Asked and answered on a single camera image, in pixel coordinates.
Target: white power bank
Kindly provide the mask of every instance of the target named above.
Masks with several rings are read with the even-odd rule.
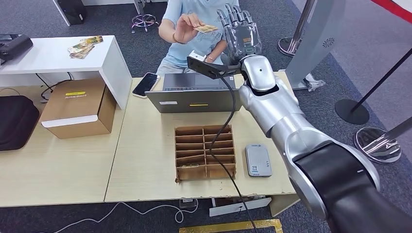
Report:
[[[268,149],[264,144],[249,144],[245,147],[245,152],[249,176],[269,177],[272,175]]]

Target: person's hand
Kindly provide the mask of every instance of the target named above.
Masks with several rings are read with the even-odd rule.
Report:
[[[191,41],[198,33],[195,29],[205,24],[199,20],[196,14],[182,14],[177,21],[176,30],[174,32],[174,39],[178,43],[187,43]]]
[[[207,63],[213,63],[215,60],[216,60],[216,58],[208,55],[207,58],[206,58],[206,60],[205,60],[205,62],[207,62]]]

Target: white cable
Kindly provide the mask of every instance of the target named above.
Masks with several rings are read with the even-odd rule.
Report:
[[[3,90],[13,90],[13,91],[17,92],[17,94],[18,94],[19,96],[21,96],[20,92],[18,92],[16,89],[6,87],[6,88],[1,89],[0,92],[2,92]]]
[[[71,226],[74,226],[74,225],[76,225],[76,224],[78,224],[78,223],[81,223],[81,222],[84,222],[84,221],[93,221],[93,222],[95,222],[95,223],[100,223],[100,222],[103,221],[105,218],[107,218],[107,217],[115,210],[115,208],[116,208],[119,204],[123,204],[123,205],[129,207],[131,210],[133,210],[133,211],[135,211],[135,212],[137,212],[137,213],[139,213],[139,214],[141,214],[141,215],[145,215],[145,214],[147,214],[148,212],[150,212],[150,211],[152,211],[152,210],[155,210],[155,209],[158,209],[158,208],[160,208],[160,207],[171,207],[171,208],[175,208],[175,209],[177,210],[177,212],[176,212],[176,214],[174,215],[174,220],[175,220],[177,223],[182,223],[182,222],[183,222],[183,219],[184,219],[183,212],[190,213],[190,214],[196,212],[197,207],[199,206],[199,202],[197,201],[197,199],[195,199],[195,200],[196,200],[196,208],[195,208],[193,211],[181,210],[181,209],[177,208],[177,207],[174,206],[174,205],[160,205],[160,206],[157,206],[157,207],[155,207],[155,208],[152,208],[152,209],[150,209],[150,210],[148,210],[148,211],[146,211],[146,212],[143,212],[143,213],[140,212],[139,210],[131,207],[130,205],[124,203],[124,202],[118,202],[118,203],[116,203],[116,205],[113,207],[113,209],[112,209],[108,214],[106,214],[102,219],[100,219],[100,220],[98,220],[98,221],[95,220],[95,219],[92,219],[92,218],[85,218],[85,219],[82,219],[82,220],[80,220],[80,221],[73,222],[73,223],[71,223],[71,224],[63,227],[62,229],[60,229],[60,230],[58,230],[58,231],[56,231],[56,232],[54,232],[54,233],[59,233],[59,232],[65,230],[66,228],[69,228],[69,227],[71,227]],[[178,215],[179,213],[182,215],[182,220],[180,220],[180,221],[177,220],[177,215]]]

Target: black bag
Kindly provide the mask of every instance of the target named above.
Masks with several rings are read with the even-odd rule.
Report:
[[[0,97],[0,151],[17,150],[29,140],[39,111],[25,96]]]

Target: laptop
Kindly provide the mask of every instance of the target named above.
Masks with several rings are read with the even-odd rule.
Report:
[[[233,77],[224,78],[232,89],[236,89]],[[213,80],[199,73],[165,74],[163,82],[164,91],[182,90],[228,90],[221,79]]]
[[[233,90],[235,111],[242,107],[239,91]],[[231,112],[232,96],[229,90],[148,91],[147,97],[160,113]]]

